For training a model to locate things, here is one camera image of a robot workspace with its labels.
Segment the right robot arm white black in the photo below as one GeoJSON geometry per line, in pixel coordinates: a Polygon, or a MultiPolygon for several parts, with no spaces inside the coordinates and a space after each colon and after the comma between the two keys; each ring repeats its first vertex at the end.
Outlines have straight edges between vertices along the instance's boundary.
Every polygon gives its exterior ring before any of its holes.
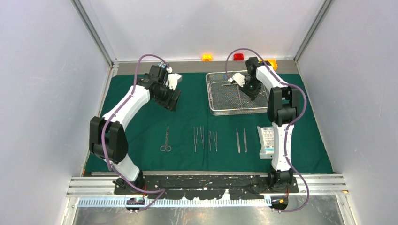
{"type": "Polygon", "coordinates": [[[247,75],[240,88],[251,100],[260,93],[261,87],[269,91],[267,115],[274,131],[274,154],[267,177],[267,187],[281,192],[292,184],[291,136],[293,123],[300,115],[301,92],[285,82],[273,70],[270,63],[250,57],[245,61],[247,75]]]}

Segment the steel scissors blade pair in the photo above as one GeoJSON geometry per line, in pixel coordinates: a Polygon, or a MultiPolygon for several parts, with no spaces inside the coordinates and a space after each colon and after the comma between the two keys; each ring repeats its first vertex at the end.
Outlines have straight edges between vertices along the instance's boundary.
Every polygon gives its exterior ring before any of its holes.
{"type": "Polygon", "coordinates": [[[162,151],[162,152],[170,152],[172,150],[172,147],[169,146],[169,144],[168,144],[168,139],[169,139],[169,126],[167,126],[167,129],[166,129],[165,143],[164,143],[164,145],[162,145],[160,147],[160,151],[162,151]]]}

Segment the yellow toy block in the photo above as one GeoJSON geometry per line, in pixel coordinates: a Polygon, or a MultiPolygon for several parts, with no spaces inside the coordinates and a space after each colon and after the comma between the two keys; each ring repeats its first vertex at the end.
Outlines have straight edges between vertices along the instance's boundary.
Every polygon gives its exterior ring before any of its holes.
{"type": "Polygon", "coordinates": [[[271,65],[271,67],[273,68],[274,71],[276,71],[278,69],[278,64],[275,59],[266,59],[265,61],[271,65]]]}

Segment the small blue black toy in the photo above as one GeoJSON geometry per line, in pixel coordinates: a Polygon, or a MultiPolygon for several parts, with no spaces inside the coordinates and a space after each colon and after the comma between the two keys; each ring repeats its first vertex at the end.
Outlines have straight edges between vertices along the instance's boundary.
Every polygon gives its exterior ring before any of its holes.
{"type": "Polygon", "coordinates": [[[161,67],[161,68],[166,68],[167,64],[165,62],[160,62],[157,66],[161,67]]]}

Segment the red toy brick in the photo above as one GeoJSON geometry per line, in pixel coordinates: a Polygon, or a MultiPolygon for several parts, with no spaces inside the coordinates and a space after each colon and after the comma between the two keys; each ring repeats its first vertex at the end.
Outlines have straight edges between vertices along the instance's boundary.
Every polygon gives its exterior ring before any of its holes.
{"type": "Polygon", "coordinates": [[[243,61],[244,60],[244,54],[243,53],[235,53],[235,54],[233,54],[233,60],[234,61],[243,61]]]}

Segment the aluminium frame rail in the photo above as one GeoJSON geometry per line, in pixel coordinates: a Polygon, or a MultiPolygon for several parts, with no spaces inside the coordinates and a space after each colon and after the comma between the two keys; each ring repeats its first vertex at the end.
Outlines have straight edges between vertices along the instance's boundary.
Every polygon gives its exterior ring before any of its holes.
{"type": "MultiPolygon", "coordinates": [[[[304,174],[311,195],[348,195],[348,187],[341,174],[304,174]]],[[[115,176],[73,177],[66,197],[112,195],[115,176]]]]}

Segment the orange toy brick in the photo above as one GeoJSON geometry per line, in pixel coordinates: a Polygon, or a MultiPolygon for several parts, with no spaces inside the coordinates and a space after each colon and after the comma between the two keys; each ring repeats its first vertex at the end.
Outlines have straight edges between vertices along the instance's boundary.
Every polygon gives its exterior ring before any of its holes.
{"type": "Polygon", "coordinates": [[[201,57],[202,61],[212,61],[213,60],[213,56],[211,54],[203,54],[201,57]]]}

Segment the steel spatula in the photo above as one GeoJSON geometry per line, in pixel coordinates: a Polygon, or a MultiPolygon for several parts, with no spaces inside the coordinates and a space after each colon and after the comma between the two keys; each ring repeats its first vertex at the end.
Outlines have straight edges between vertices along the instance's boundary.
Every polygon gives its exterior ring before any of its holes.
{"type": "Polygon", "coordinates": [[[202,149],[204,149],[205,136],[204,136],[204,127],[203,126],[200,127],[200,135],[201,135],[202,149]]]}

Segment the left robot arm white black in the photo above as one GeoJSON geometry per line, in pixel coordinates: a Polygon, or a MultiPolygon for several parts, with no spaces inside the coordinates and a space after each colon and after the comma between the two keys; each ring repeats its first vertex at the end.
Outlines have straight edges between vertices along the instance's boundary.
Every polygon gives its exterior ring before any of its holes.
{"type": "Polygon", "coordinates": [[[137,112],[150,100],[169,111],[176,110],[181,91],[177,85],[182,75],[170,68],[152,65],[143,77],[138,77],[126,95],[102,117],[94,116],[89,126],[89,151],[104,160],[124,177],[126,188],[139,194],[144,188],[141,170],[128,155],[129,144],[125,129],[137,112]]]}

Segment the long steel forceps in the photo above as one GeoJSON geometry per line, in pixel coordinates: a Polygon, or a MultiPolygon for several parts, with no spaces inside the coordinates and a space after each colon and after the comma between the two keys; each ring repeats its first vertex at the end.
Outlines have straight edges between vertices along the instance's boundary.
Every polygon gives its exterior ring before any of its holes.
{"type": "Polygon", "coordinates": [[[199,133],[199,128],[194,127],[193,128],[193,141],[194,141],[194,152],[197,152],[197,141],[198,141],[198,133],[199,133]]]}

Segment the steel scalpel handle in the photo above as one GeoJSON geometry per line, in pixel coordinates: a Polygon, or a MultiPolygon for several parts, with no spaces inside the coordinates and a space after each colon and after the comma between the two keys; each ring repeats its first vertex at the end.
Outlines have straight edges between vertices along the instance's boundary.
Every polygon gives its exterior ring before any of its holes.
{"type": "Polygon", "coordinates": [[[239,139],[239,131],[238,131],[238,129],[236,129],[236,139],[237,139],[237,151],[238,151],[238,153],[241,153],[240,139],[239,139]]]}
{"type": "Polygon", "coordinates": [[[245,150],[245,153],[247,153],[247,138],[246,138],[246,130],[245,130],[245,128],[244,128],[244,131],[243,131],[243,135],[244,135],[244,150],[245,150]]]}

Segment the metal mesh tray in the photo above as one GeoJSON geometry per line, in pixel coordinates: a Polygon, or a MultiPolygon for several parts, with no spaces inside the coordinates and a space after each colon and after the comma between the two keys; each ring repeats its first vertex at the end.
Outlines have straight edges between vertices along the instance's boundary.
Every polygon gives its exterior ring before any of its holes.
{"type": "Polygon", "coordinates": [[[229,83],[237,71],[212,72],[205,75],[210,112],[214,116],[265,113],[268,108],[269,91],[263,86],[255,100],[239,90],[237,84],[229,83]]]}

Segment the thin steel tweezers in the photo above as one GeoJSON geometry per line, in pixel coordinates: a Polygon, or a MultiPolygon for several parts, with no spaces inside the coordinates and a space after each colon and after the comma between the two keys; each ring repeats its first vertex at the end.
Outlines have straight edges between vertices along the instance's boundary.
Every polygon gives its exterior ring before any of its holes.
{"type": "Polygon", "coordinates": [[[214,138],[215,151],[218,151],[218,133],[217,132],[213,132],[213,138],[214,138]]]}

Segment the white paper packet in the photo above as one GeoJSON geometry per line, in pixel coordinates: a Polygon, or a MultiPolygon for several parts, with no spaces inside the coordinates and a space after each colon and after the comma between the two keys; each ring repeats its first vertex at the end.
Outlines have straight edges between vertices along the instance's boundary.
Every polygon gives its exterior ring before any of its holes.
{"type": "Polygon", "coordinates": [[[261,149],[260,159],[272,159],[274,154],[274,130],[272,127],[257,126],[261,149]]]}

